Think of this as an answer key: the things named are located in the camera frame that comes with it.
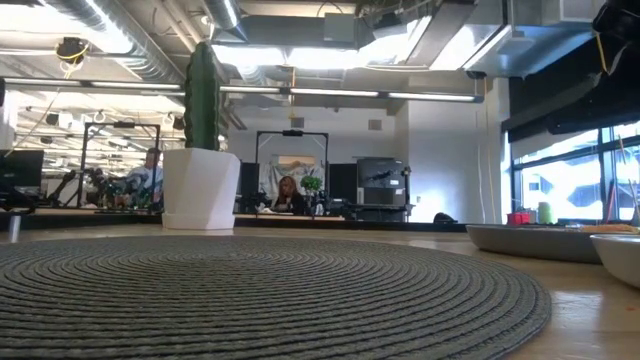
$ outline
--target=glass wall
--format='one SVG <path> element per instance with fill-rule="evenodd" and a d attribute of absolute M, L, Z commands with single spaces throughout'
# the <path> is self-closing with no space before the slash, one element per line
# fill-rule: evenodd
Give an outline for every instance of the glass wall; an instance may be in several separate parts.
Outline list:
<path fill-rule="evenodd" d="M 523 169 L 522 184 L 527 209 L 548 202 L 559 218 L 602 218 L 597 155 Z"/>
<path fill-rule="evenodd" d="M 588 131 L 515 160 L 513 210 L 547 202 L 561 220 L 629 221 L 640 203 L 640 122 Z"/>
<path fill-rule="evenodd" d="M 520 159 L 517 163 L 528 163 L 540 159 L 544 159 L 551 156 L 558 156 L 566 154 L 575 150 L 584 148 L 594 148 L 598 145 L 598 130 L 587 131 L 578 136 L 572 137 L 565 141 L 561 141 L 557 144 L 542 149 L 540 151 L 527 154 Z"/>

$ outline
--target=person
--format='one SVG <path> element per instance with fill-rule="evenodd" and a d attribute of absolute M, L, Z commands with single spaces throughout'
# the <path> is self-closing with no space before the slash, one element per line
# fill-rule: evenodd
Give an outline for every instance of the person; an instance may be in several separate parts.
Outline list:
<path fill-rule="evenodd" d="M 278 197 L 273 202 L 271 210 L 281 213 L 304 215 L 306 204 L 304 197 L 298 192 L 296 181 L 291 176 L 284 176 L 278 182 Z"/>
<path fill-rule="evenodd" d="M 144 189 L 150 189 L 153 183 L 153 168 L 156 168 L 156 184 L 153 202 L 160 201 L 162 196 L 163 172 L 162 168 L 158 166 L 160 155 L 162 155 L 162 152 L 159 149 L 151 148 L 147 150 L 147 157 L 145 158 L 144 165 L 132 169 L 127 175 L 127 178 L 138 177 L 138 179 L 135 179 L 135 181 L 138 182 L 137 185 L 139 186 L 140 182 L 144 181 L 142 184 Z"/>

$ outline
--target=gray bowl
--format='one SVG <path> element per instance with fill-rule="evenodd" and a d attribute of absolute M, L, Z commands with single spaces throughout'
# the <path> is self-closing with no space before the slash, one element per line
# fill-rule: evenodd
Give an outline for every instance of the gray bowl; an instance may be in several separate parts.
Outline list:
<path fill-rule="evenodd" d="M 481 250 L 546 260 L 601 264 L 592 233 L 543 226 L 467 225 Z"/>

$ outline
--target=computer monitor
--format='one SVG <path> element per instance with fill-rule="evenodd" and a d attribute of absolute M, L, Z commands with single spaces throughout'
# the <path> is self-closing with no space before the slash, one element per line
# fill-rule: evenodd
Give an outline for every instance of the computer monitor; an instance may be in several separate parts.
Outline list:
<path fill-rule="evenodd" d="M 404 189 L 404 165 L 395 159 L 358 160 L 358 187 Z"/>
<path fill-rule="evenodd" d="M 0 150 L 0 179 L 19 188 L 40 188 L 42 183 L 43 150 Z"/>

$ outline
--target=potted plant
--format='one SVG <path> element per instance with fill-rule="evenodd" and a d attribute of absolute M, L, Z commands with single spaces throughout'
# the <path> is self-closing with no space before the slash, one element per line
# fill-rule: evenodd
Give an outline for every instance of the potted plant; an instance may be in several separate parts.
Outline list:
<path fill-rule="evenodd" d="M 307 206 L 311 211 L 311 214 L 318 215 L 324 211 L 322 208 L 318 208 L 320 204 L 318 191 L 322 188 L 322 180 L 315 176 L 307 175 L 300 180 L 300 186 L 304 188 L 307 194 Z"/>
<path fill-rule="evenodd" d="M 300 186 L 304 188 L 307 195 L 315 195 L 322 188 L 322 180 L 315 176 L 305 176 L 300 180 Z"/>
<path fill-rule="evenodd" d="M 219 85 L 209 45 L 191 55 L 185 83 L 185 149 L 164 155 L 164 227 L 233 228 L 240 161 L 218 151 Z"/>

